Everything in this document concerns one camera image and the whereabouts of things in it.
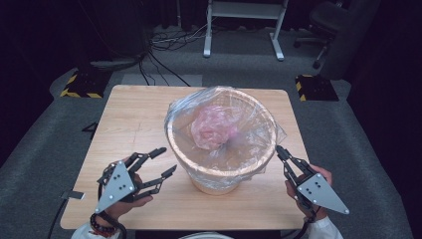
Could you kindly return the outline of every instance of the white object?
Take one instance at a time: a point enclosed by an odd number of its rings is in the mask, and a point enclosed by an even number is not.
[[[207,33],[205,37],[204,57],[211,56],[211,22],[212,17],[235,17],[235,18],[258,18],[277,20],[276,32],[270,33],[276,57],[279,61],[285,59],[279,43],[279,34],[285,18],[289,0],[283,4],[262,4],[262,3],[241,3],[241,2],[219,2],[208,0],[207,10]]]
[[[184,236],[179,239],[233,239],[225,235],[221,235],[217,232],[201,232],[192,235]]]

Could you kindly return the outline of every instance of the gray carpet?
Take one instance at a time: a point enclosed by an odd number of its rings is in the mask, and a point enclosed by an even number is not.
[[[282,31],[280,42],[286,59],[279,62],[269,32],[219,32],[213,37],[209,59],[202,57],[203,39],[176,51],[153,54],[178,75],[193,76],[196,86],[287,91],[310,161],[332,171],[333,188],[350,209],[349,215],[329,214],[343,237],[413,238],[400,195],[346,101],[349,83],[332,82],[339,102],[301,102],[295,76],[317,73],[312,64],[320,47],[303,44],[295,49],[295,38],[308,33]],[[149,59],[144,60],[143,68],[159,78]],[[113,86],[122,82],[145,85],[139,68],[133,67],[112,74],[103,99],[59,97],[73,72],[53,82],[55,100],[0,170],[0,238],[47,238],[62,202],[60,195],[73,187],[91,143],[90,134],[82,128],[100,120]],[[162,68],[160,73],[171,75]],[[171,84],[182,86],[175,78]],[[59,221],[52,238],[70,238],[73,231],[62,229]]]

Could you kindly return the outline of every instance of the basket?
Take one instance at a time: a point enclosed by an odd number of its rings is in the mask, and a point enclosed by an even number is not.
[[[224,153],[221,153],[223,149],[216,152],[196,147],[190,133],[198,109],[209,106],[239,108],[246,118],[238,124],[241,133],[247,135],[239,136],[241,142],[237,144],[224,145]],[[193,184],[211,195],[226,194],[241,181],[263,172],[275,153],[278,140],[286,136],[259,101],[228,87],[206,89],[176,101],[170,106],[165,129],[170,147]],[[213,153],[221,153],[221,156],[214,158],[218,162],[209,164],[206,161]]]

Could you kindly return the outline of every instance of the metal stand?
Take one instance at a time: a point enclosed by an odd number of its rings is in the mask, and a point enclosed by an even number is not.
[[[235,18],[258,18],[277,20],[276,32],[270,33],[276,57],[279,61],[285,59],[279,43],[279,34],[285,18],[289,0],[283,4],[261,4],[261,3],[240,3],[240,2],[219,2],[208,0],[207,10],[207,33],[205,36],[204,57],[211,56],[211,22],[212,17],[235,17]]]

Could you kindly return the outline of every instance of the pink object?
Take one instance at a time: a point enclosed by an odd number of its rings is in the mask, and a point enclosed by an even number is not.
[[[191,132],[198,147],[215,150],[238,133],[239,110],[209,106],[201,109]]]

